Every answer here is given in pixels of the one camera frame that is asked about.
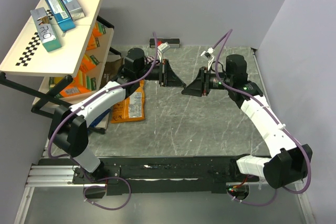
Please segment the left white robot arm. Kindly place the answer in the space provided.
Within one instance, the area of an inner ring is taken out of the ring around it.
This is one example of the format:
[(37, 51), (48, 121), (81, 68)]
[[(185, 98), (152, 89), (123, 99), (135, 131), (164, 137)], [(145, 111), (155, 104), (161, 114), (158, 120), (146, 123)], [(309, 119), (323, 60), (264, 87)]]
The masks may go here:
[(140, 48), (132, 48), (124, 57), (123, 65), (106, 85), (85, 100), (70, 107), (55, 109), (49, 130), (50, 150), (55, 144), (74, 163), (85, 170), (92, 183), (106, 175), (104, 163), (89, 148), (88, 127), (107, 109), (135, 93), (141, 80), (158, 81), (164, 87), (185, 88), (186, 84), (175, 74), (170, 63), (157, 51), (153, 60), (147, 60)]

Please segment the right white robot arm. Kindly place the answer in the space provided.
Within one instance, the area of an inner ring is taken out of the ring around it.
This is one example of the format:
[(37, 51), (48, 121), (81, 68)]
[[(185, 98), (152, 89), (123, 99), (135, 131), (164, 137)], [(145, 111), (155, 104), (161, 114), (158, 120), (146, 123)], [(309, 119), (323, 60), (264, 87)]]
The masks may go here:
[(300, 144), (271, 110), (266, 97), (257, 84), (248, 80), (247, 62), (242, 55), (229, 55), (225, 70), (211, 72), (201, 67), (193, 82), (183, 90), (183, 95), (202, 97), (212, 90), (227, 90), (229, 97), (252, 121), (265, 141), (270, 157), (242, 155), (233, 161), (229, 175), (235, 181), (247, 175), (264, 178), (274, 189), (306, 179), (305, 192), (311, 183), (312, 149)]

